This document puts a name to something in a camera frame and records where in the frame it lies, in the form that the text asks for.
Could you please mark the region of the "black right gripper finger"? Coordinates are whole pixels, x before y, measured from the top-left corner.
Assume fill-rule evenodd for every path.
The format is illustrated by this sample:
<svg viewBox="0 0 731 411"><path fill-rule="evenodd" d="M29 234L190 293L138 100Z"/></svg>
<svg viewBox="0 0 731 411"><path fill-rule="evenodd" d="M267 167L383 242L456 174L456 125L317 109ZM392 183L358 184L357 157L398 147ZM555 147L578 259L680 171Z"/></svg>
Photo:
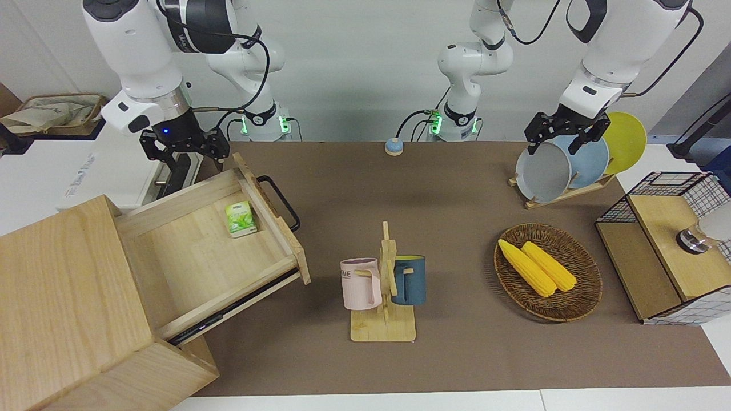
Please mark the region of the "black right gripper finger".
<svg viewBox="0 0 731 411"><path fill-rule="evenodd" d="M140 145L144 154L152 161L160 161L168 167L173 165L173 155L167 146L158 141L157 135L151 130L144 130L140 135Z"/></svg>
<svg viewBox="0 0 731 411"><path fill-rule="evenodd" d="M221 128L204 132L203 155L212 159L218 172L224 169L224 163L230 155L230 141Z"/></svg>

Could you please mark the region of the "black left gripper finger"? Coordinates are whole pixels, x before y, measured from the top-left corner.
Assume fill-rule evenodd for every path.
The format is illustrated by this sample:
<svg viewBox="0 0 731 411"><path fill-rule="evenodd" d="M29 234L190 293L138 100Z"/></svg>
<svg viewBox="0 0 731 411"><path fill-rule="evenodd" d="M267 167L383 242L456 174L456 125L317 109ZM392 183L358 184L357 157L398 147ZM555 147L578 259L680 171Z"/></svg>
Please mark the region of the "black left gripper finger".
<svg viewBox="0 0 731 411"><path fill-rule="evenodd" d="M609 126L609 116L607 114L601 114L593 121L592 125L583 128L581 146L587 145L590 142L598 142Z"/></svg>
<svg viewBox="0 0 731 411"><path fill-rule="evenodd" d="M533 155L540 145L552 138L552 117L547 114L535 114L524 130L528 142L528 154Z"/></svg>

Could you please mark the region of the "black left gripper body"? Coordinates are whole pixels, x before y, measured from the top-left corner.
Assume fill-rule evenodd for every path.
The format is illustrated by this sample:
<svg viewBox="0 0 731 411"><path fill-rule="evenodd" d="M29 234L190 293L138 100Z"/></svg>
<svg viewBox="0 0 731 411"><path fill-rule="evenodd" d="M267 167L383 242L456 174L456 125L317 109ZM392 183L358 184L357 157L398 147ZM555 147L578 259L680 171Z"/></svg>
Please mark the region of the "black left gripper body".
<svg viewBox="0 0 731 411"><path fill-rule="evenodd" d="M578 114L564 105L559 105L556 112L550 116L552 117L552 138L558 135L574 135L579 131L583 132L583 128L592 125L595 120Z"/></svg>

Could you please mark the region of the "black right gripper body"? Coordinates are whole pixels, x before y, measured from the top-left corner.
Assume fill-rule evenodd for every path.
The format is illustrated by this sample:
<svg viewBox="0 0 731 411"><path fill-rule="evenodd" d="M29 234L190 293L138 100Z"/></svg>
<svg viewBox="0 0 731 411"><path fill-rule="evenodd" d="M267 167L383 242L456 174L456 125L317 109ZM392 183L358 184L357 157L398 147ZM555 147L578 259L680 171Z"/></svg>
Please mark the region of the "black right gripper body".
<svg viewBox="0 0 731 411"><path fill-rule="evenodd" d="M203 154L204 132L191 108L179 117L153 126L156 141L175 152Z"/></svg>

